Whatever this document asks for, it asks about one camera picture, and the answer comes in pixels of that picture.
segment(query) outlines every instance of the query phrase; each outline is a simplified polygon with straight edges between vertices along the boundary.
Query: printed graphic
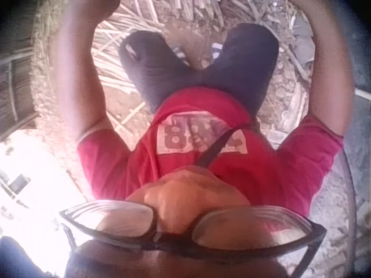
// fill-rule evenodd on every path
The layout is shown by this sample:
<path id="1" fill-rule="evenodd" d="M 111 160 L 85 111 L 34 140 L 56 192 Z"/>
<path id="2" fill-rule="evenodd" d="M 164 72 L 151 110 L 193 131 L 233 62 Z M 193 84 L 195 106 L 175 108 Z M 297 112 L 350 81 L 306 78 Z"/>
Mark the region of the printed graphic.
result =
<path id="1" fill-rule="evenodd" d="M 208 112 L 184 112 L 167 117 L 158 127 L 157 154 L 205 152 L 230 127 Z M 246 138 L 236 131 L 221 152 L 247 154 Z"/>

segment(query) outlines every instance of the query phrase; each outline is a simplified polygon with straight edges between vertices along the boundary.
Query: knee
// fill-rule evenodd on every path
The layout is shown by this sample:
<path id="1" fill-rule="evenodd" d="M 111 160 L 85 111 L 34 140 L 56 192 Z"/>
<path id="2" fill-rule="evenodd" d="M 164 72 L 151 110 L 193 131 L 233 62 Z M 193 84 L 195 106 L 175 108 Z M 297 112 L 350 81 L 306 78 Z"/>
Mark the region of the knee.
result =
<path id="1" fill-rule="evenodd" d="M 253 39 L 257 44 L 270 45 L 276 50 L 279 48 L 277 38 L 265 26 L 253 23 L 240 23 L 235 28 L 235 31 L 240 38 Z"/>
<path id="2" fill-rule="evenodd" d="M 127 45 L 129 45 L 132 49 L 140 52 L 146 47 L 154 47 L 158 44 L 162 45 L 164 43 L 166 43 L 165 39 L 160 33 L 140 30 L 131 33 L 129 36 L 122 40 L 119 47 L 119 52 L 127 49 Z"/>

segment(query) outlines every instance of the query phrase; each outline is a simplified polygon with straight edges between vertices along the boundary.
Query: eyeglasses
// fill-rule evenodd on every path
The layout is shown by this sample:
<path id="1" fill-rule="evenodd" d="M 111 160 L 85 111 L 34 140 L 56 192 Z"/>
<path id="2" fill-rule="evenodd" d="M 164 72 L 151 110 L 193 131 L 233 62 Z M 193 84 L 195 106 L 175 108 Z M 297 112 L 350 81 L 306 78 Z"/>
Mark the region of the eyeglasses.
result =
<path id="1" fill-rule="evenodd" d="M 71 229 L 124 250 L 161 250 L 218 262 L 270 259 L 308 247 L 291 277 L 300 277 L 318 251 L 326 229 L 288 209 L 235 206 L 200 215 L 183 234 L 158 231 L 148 206 L 96 200 L 60 212 L 72 249 Z"/>

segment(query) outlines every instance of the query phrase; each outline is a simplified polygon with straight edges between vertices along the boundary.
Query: glasses lens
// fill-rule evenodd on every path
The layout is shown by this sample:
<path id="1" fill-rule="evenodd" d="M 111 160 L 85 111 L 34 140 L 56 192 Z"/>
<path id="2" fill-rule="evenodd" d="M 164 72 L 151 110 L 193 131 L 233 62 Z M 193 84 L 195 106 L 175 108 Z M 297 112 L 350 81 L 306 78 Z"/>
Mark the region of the glasses lens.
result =
<path id="1" fill-rule="evenodd" d="M 113 236 L 138 237 L 151 227 L 153 211 L 136 203 L 98 200 L 69 209 L 66 216 L 87 228 Z"/>
<path id="2" fill-rule="evenodd" d="M 236 207 L 205 215 L 192 239 L 221 250 L 267 248 L 290 243 L 311 232 L 305 218 L 280 207 Z"/>

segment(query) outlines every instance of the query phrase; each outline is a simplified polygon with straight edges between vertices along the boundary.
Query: black glasses frame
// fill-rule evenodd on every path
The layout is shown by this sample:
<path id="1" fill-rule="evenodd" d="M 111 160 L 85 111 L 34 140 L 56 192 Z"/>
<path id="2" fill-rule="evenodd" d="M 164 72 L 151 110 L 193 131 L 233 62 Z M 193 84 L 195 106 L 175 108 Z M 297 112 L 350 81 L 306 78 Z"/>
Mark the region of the black glasses frame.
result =
<path id="1" fill-rule="evenodd" d="M 94 229 L 90 229 L 85 227 L 84 225 L 75 222 L 71 218 L 66 215 L 68 210 L 63 210 L 59 214 L 61 218 L 67 223 L 67 225 L 71 225 L 77 230 L 81 231 L 82 233 L 91 236 L 94 239 L 97 239 L 101 242 L 110 244 L 115 247 L 120 247 L 125 250 L 140 250 L 140 251 L 166 251 L 169 253 L 173 253 L 182 257 L 186 258 L 193 258 L 193 259 L 205 259 L 205 260 L 212 260 L 218 262 L 243 262 L 253 259 L 270 259 L 276 258 L 287 253 L 291 253 L 293 251 L 299 250 L 304 247 L 308 247 L 307 251 L 305 252 L 303 258 L 301 259 L 298 266 L 293 271 L 291 278 L 298 278 L 300 277 L 304 271 L 308 268 L 309 264 L 314 258 L 314 255 L 317 253 L 319 246 L 322 244 L 323 238 L 326 235 L 327 230 L 320 224 L 314 223 L 307 218 L 302 217 L 305 219 L 309 227 L 307 230 L 310 229 L 309 234 L 306 236 L 292 241 L 290 243 L 285 243 L 279 246 L 267 247 L 267 248 L 260 248 L 254 250 L 220 250 L 215 248 L 209 248 L 198 245 L 196 242 L 192 240 L 192 233 L 194 228 L 198 225 L 199 221 L 210 213 L 214 213 L 215 211 L 208 212 L 206 214 L 200 215 L 194 222 L 188 227 L 188 229 L 183 234 L 174 234 L 174 233 L 166 233 L 157 231 L 157 219 L 158 215 L 156 210 L 152 207 L 146 206 L 152 210 L 153 218 L 151 225 L 148 231 L 139 237 L 122 237 L 122 236 L 114 236 L 107 234 L 105 232 L 100 232 Z M 246 208 L 246 206 L 238 206 L 238 207 L 228 207 L 222 210 L 217 211 L 229 211 L 235 209 Z M 259 210 L 260 208 L 271 208 L 275 211 L 281 210 L 284 212 L 294 213 L 286 208 L 283 207 L 275 207 L 275 206 L 254 206 L 249 207 L 249 209 L 253 208 L 254 210 Z M 62 223 L 63 229 L 68 237 L 68 242 L 71 246 L 72 251 L 76 248 L 76 242 L 73 237 L 71 229 Z"/>

